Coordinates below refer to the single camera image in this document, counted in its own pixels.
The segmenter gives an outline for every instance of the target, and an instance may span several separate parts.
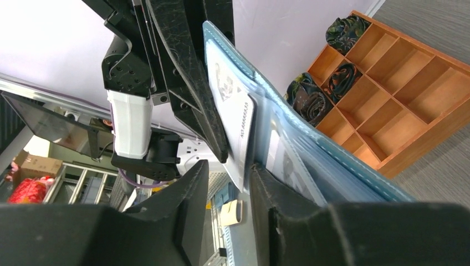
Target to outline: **robotic arm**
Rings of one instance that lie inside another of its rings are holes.
[[[151,127],[159,104],[170,104],[225,163],[228,144],[207,82],[202,23],[211,20],[233,42],[232,2],[83,1],[115,34],[101,66],[114,125],[113,165],[157,181],[180,176],[182,139]]]

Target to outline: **computer screen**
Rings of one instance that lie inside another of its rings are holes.
[[[18,95],[7,92],[2,95],[36,136],[82,155],[99,157],[97,129],[31,103]]]

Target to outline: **red object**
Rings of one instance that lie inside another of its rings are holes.
[[[13,191],[8,203],[42,203],[47,192],[44,183],[26,178]]]

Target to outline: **wooden compartment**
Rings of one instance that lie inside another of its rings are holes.
[[[375,156],[370,148],[363,143],[357,134],[352,134],[344,142],[343,148],[371,167],[376,167],[380,163],[377,156]]]
[[[336,108],[332,109],[316,128],[339,145],[342,145],[354,133],[354,129]]]
[[[470,66],[353,14],[371,26],[346,57],[326,46],[309,72],[322,88],[345,62],[363,76],[316,128],[393,178],[470,123]]]
[[[315,83],[321,86],[331,76],[333,71],[345,62],[343,55],[327,45],[311,65],[308,73],[312,75]]]
[[[423,121],[431,123],[470,94],[470,76],[434,57],[395,95]]]
[[[338,108],[357,128],[372,116],[390,96],[366,76],[362,76],[338,102]]]
[[[367,71],[388,51],[397,39],[396,35],[372,24],[349,50],[346,58],[356,64],[362,71]]]
[[[389,156],[424,130],[425,126],[412,113],[390,99],[357,131],[370,137]]]
[[[432,58],[429,52],[399,39],[367,74],[390,93],[401,89]]]

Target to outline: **cardboard box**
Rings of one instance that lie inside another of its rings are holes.
[[[19,166],[22,180],[43,176],[55,178],[62,167],[62,160],[31,155],[24,150],[13,161]]]

